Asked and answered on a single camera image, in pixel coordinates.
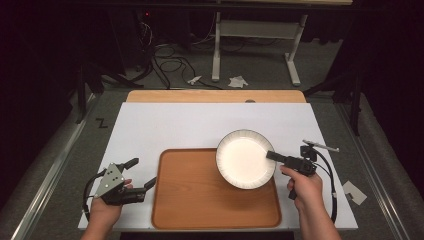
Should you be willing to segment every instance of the human hand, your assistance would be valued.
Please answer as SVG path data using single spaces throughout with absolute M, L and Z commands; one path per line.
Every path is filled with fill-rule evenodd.
M 133 188 L 132 179 L 125 180 L 125 187 Z M 121 216 L 122 205 L 107 205 L 103 199 L 94 198 L 91 202 L 90 221 L 81 239 L 106 239 L 113 225 Z
M 324 205 L 322 179 L 318 174 L 307 177 L 283 165 L 280 166 L 280 170 L 283 174 L 291 177 L 287 183 L 287 189 L 289 191 L 296 189 L 297 197 L 294 204 L 298 210 L 304 210 L 306 207 L 316 206 L 317 204 Z

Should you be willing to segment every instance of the brown tray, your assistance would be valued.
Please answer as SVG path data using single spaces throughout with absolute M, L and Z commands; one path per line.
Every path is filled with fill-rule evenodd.
M 244 190 L 219 173 L 216 149 L 170 149 L 160 156 L 152 224 L 157 229 L 270 228 L 281 222 L 274 178 Z

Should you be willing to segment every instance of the gray floor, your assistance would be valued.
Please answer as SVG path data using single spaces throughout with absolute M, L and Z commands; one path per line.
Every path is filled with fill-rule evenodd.
M 248 44 L 240 51 L 222 53 L 221 80 L 218 84 L 210 80 L 211 48 L 193 48 L 188 52 L 175 47 L 175 56 L 186 57 L 196 70 L 196 76 L 202 76 L 203 82 L 223 89 L 233 89 L 228 86 L 230 77 L 242 76 L 249 84 L 243 89 L 306 90 L 324 80 L 340 46 L 340 43 L 320 45 L 315 41 L 302 43 L 295 58 L 302 85 L 293 87 L 282 58 L 283 53 L 290 48 L 290 43 L 282 41 L 266 45 L 269 40 L 249 41 L 255 44 Z M 224 49 L 230 51 L 238 47 L 238 43 L 232 43 L 226 44 Z M 165 48 L 157 54 L 167 55 L 170 51 L 170 48 Z M 172 64 L 163 67 L 171 69 Z M 128 69 L 129 76 L 135 74 Z M 167 73 L 167 76 L 173 88 L 193 87 L 185 82 L 193 77 L 189 69 L 186 69 L 183 75 L 179 69 Z M 149 89 L 164 88 L 155 73 L 139 83 Z M 69 151 L 66 168 L 57 185 L 52 186 L 54 192 L 46 198 L 45 208 L 41 209 L 44 211 L 34 219 L 37 224 L 30 228 L 32 234 L 28 234 L 28 239 L 78 239 L 81 236 L 77 224 L 81 217 L 84 184 L 98 169 L 120 104 L 125 101 L 129 91 L 127 88 L 108 84 L 106 87 L 107 91 L 102 96 L 91 101 L 91 111 L 85 119 L 83 131 Z M 355 137 L 344 121 L 349 106 L 333 104 L 330 95 L 331 92 L 320 92 L 307 100 L 312 104 L 326 143 L 341 149 L 340 153 L 331 156 L 342 184 L 349 180 L 368 196 L 360 206 L 350 202 L 359 229 L 341 231 L 343 238 L 420 239 L 424 236 L 424 226 L 420 221 L 424 217 L 422 198 L 396 159 L 365 97 L 362 97 L 359 119 L 361 136 Z M 60 160 L 69 139 L 72 140 L 75 136 L 75 130 L 79 127 L 75 124 L 76 117 L 77 108 L 74 108 L 20 180 L 19 186 L 1 212 L 0 239 L 11 238 L 49 169 Z M 104 125 L 108 128 L 98 128 L 99 122 L 96 118 L 104 118 Z M 111 239 L 118 238 L 119 233 L 111 236 Z

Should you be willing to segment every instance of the white tabletop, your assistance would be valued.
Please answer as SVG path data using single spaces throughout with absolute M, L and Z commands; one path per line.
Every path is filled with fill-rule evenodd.
M 104 154 L 99 171 L 110 163 L 124 163 L 139 158 L 139 164 L 125 170 L 125 178 L 133 179 L 134 187 L 142 187 L 157 175 L 159 156 L 167 149 L 214 148 L 228 133 L 250 129 L 265 136 L 276 152 L 300 157 L 299 147 L 307 139 L 325 145 L 325 141 L 308 103 L 123 103 Z M 358 225 L 343 193 L 337 169 L 327 150 L 319 150 L 333 168 L 338 196 L 338 229 L 356 229 Z M 317 168 L 323 179 L 323 198 L 331 214 L 330 179 Z M 298 229 L 299 219 L 293 201 L 288 199 L 288 177 L 278 168 L 274 174 L 283 220 L 276 228 Z M 93 184 L 95 192 L 100 180 Z M 125 205 L 116 231 L 154 230 L 151 224 L 155 188 L 143 203 Z M 87 220 L 81 216 L 78 228 L 85 229 Z

